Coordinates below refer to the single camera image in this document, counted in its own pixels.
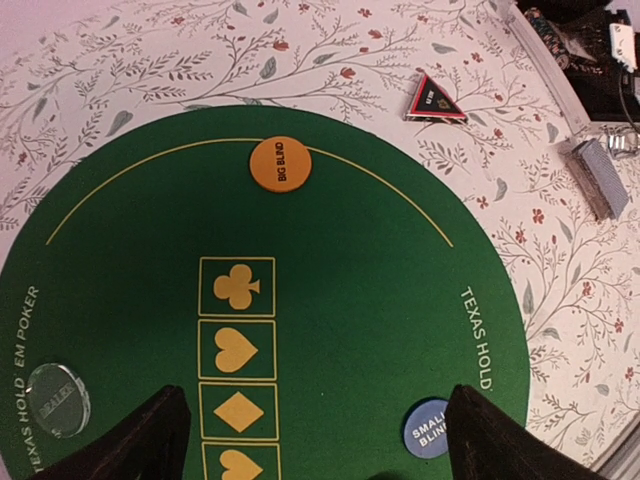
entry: leaf pattern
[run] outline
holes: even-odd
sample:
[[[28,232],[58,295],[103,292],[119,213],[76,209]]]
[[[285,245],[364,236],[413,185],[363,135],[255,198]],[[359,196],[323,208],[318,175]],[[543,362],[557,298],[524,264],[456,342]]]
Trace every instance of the leaf pattern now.
[[[111,128],[109,128],[109,131],[107,132],[106,136],[110,137],[111,135],[114,135],[118,130],[120,130],[127,123],[129,123],[132,118],[133,118],[133,113],[131,112],[127,112],[126,110],[122,110],[121,112],[118,112],[115,118],[113,119]]]
[[[236,1],[233,3],[233,7],[232,7],[236,12],[238,12],[240,15],[247,15],[247,9],[245,8],[244,5],[242,5],[242,3],[240,3],[239,1]]]
[[[504,180],[502,180],[501,178],[498,178],[496,180],[496,183],[498,185],[498,191],[496,193],[496,198],[493,200],[494,202],[499,202],[500,200],[502,200],[504,198],[504,196],[507,194],[507,182],[505,182]]]
[[[560,334],[555,328],[545,328],[542,332],[542,335],[544,335],[545,337],[551,337],[555,338],[556,340],[560,340]]]
[[[278,19],[278,9],[276,8],[273,12],[271,12],[269,15],[264,17],[264,19],[262,21],[264,23],[266,23],[267,25],[271,25],[277,19]]]
[[[531,289],[531,283],[527,282],[527,288],[524,291],[524,297],[522,299],[522,311],[526,315],[533,313],[533,290]]]
[[[42,113],[42,110],[44,110],[44,107],[46,106],[47,106],[47,97],[42,97],[40,100],[38,100],[38,103],[36,103],[36,106],[33,109],[33,120],[38,118],[38,115]]]
[[[640,373],[625,375],[640,372],[640,214],[593,220],[550,145],[566,121],[494,0],[379,3],[125,1],[0,62],[0,263],[55,182],[125,130],[229,104],[353,124],[392,138],[476,216],[523,313],[528,428],[589,465],[638,413]],[[398,120],[425,73],[468,124]],[[616,169],[638,198],[638,158]]]
[[[596,390],[600,395],[604,395],[605,397],[609,396],[609,386],[601,383],[600,385],[596,385]]]
[[[449,47],[447,45],[442,45],[442,44],[436,43],[436,42],[433,42],[431,44],[431,46],[436,51],[436,53],[440,53],[440,54],[457,52],[457,50],[454,47]]]
[[[264,67],[262,67],[262,70],[260,70],[260,77],[262,77],[263,80],[268,80],[273,77],[276,74],[276,66],[275,57],[269,58],[269,60],[265,62]]]
[[[329,60],[335,54],[336,53],[333,52],[333,53],[323,53],[322,55],[318,55],[316,58],[313,59],[313,63],[316,65],[322,65],[324,62]]]
[[[553,123],[547,123],[547,133],[549,134],[549,143],[553,143],[558,138],[560,131]]]

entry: triangular chip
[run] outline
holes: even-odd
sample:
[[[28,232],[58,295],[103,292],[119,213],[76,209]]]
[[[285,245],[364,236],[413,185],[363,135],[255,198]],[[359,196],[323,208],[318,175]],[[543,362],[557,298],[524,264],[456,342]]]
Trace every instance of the triangular chip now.
[[[424,75],[420,80],[418,90],[404,118],[445,123],[466,123],[467,121],[467,116],[451,97],[428,75]]]

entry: black object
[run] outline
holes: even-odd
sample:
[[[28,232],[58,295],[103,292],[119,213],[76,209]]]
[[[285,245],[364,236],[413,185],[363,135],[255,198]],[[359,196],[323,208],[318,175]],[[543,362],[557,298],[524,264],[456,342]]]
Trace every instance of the black object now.
[[[191,412],[167,386],[104,436],[31,480],[181,480]]]
[[[611,39],[609,36],[609,24],[620,23],[630,25],[631,20],[624,10],[615,13],[596,11],[582,19],[568,25],[560,26],[560,29],[577,31],[583,28],[583,36],[592,39],[600,39],[602,52],[606,52],[606,59],[598,57],[598,68],[601,73],[594,75],[588,71],[576,68],[566,72],[567,78],[576,94],[589,114],[589,118],[598,122],[640,122],[640,104],[635,99],[635,83],[640,78],[640,72],[635,74],[627,72],[611,57]],[[635,36],[636,55],[640,54],[640,35]]]
[[[526,12],[537,7],[548,20],[566,23],[609,3],[611,0],[518,0],[518,8]]]
[[[605,480],[556,452],[469,386],[445,412],[455,480]],[[31,480],[180,480],[191,414],[179,387],[164,387],[106,435]],[[383,472],[369,480],[404,480]]]
[[[404,119],[442,123],[467,122],[467,116],[449,95],[432,78],[424,74]]]
[[[445,412],[455,480],[605,480],[545,445],[469,386]]]

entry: diamond symbol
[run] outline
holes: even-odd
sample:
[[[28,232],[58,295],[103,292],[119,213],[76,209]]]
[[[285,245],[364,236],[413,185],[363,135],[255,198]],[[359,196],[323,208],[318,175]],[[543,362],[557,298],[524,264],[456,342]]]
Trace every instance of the diamond symbol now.
[[[240,392],[234,393],[213,413],[238,433],[244,432],[264,415],[264,412],[255,403]]]

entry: round poker table mat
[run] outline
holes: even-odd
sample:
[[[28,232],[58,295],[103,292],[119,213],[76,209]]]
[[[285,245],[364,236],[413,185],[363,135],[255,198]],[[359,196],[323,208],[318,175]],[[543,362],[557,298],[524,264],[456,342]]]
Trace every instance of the round poker table mat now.
[[[290,193],[249,172],[274,136],[311,153]],[[450,478],[448,457],[412,456],[402,430],[458,383],[526,419],[521,317],[481,227],[395,147],[311,113],[204,109],[100,148],[29,218],[0,295],[0,452],[17,479],[165,384],[193,413],[187,479]],[[90,395],[72,438],[25,408],[46,362]]]

